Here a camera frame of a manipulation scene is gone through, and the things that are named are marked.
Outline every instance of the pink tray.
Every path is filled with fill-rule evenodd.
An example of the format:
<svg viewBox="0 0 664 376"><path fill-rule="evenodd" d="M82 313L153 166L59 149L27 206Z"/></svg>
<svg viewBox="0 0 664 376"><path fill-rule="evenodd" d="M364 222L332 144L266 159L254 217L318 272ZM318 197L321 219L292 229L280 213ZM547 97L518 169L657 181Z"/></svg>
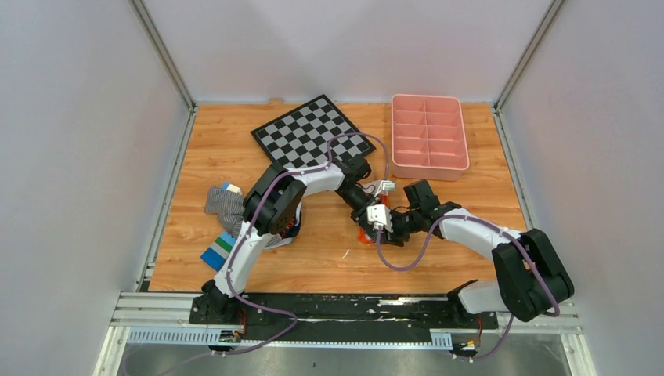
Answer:
<svg viewBox="0 0 664 376"><path fill-rule="evenodd" d="M392 171L401 178L457 180L470 166L461 102L392 97Z"/></svg>

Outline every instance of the wood grain surface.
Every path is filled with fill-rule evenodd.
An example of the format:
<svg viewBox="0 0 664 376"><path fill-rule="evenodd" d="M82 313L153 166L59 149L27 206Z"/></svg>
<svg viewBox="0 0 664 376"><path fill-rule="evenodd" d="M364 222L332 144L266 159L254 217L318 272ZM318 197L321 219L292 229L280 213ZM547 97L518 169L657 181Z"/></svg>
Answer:
<svg viewBox="0 0 664 376"><path fill-rule="evenodd" d="M154 268L151 291L199 291L215 271L200 255L223 231L215 215L203 212L208 189L225 181L247 192L270 160L250 130L277 118L297 104L203 105L193 126L175 196ZM390 147L390 105L338 104L363 132L381 137ZM486 104L464 104L471 167L456 182L430 181L441 202L455 201L489 221L524 230L491 110ZM381 148L368 158L378 179L384 170ZM398 189L392 207L407 205L402 187L415 180L394 178ZM492 264L460 244L433 239L420 265L409 272L388 269L375 246L357 241L350 208L333 192L304 199L302 228L295 241L259 257L248 291L300 292L446 292L468 280L495 278ZM386 258L410 264L424 234L404 248L385 246Z"/></svg>

